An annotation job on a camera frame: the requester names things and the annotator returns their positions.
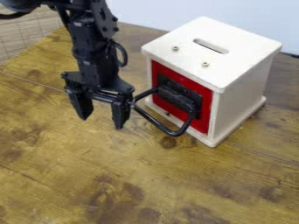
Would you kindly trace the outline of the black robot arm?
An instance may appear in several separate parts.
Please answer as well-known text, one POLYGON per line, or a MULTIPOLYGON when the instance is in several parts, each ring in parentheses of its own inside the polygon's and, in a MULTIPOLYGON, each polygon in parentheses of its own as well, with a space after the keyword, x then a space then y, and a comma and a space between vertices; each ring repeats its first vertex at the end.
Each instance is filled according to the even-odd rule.
POLYGON ((45 5, 58 13, 72 40, 72 55, 78 71, 64 72, 65 92, 78 118, 85 120, 93 111, 93 101, 110 104, 112 120, 121 129, 129 118, 129 101, 134 87, 118 77, 126 65, 126 51, 113 40, 118 32, 117 18, 105 0, 0 0, 12 12, 0 19, 28 15, 45 5))

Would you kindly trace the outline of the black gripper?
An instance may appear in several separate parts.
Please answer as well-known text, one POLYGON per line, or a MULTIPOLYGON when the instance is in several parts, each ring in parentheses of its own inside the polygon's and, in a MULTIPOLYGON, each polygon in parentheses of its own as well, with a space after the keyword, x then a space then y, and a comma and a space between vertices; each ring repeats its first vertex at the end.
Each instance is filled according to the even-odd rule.
POLYGON ((130 107, 126 102, 133 99, 134 87, 120 77, 100 78, 96 75, 85 75, 81 72, 65 72, 61 74, 65 81, 65 93, 77 116, 86 120, 93 112, 92 101, 112 103, 112 120, 114 127, 120 130, 129 119, 130 107))

